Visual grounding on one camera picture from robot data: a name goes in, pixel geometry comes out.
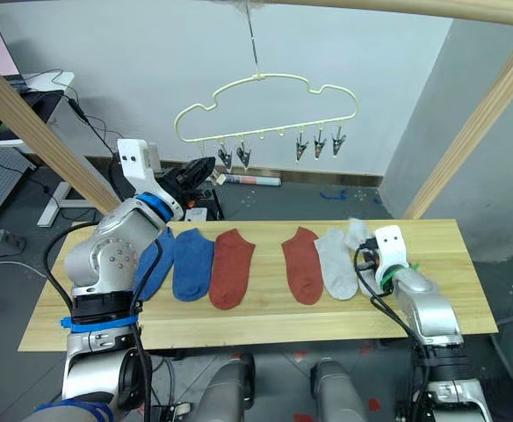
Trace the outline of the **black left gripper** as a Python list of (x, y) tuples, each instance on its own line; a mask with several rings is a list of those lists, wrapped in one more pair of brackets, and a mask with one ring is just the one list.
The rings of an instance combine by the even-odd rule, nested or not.
[(214, 167), (214, 156), (201, 157), (182, 167), (163, 169), (156, 177), (156, 181), (178, 203), (188, 203), (190, 190), (198, 189), (212, 175)]

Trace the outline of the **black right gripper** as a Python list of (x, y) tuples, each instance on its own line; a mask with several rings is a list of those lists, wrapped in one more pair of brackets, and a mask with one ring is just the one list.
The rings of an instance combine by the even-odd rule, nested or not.
[(355, 251), (356, 268), (359, 271), (373, 270), (379, 267), (379, 246), (375, 237), (366, 238)]

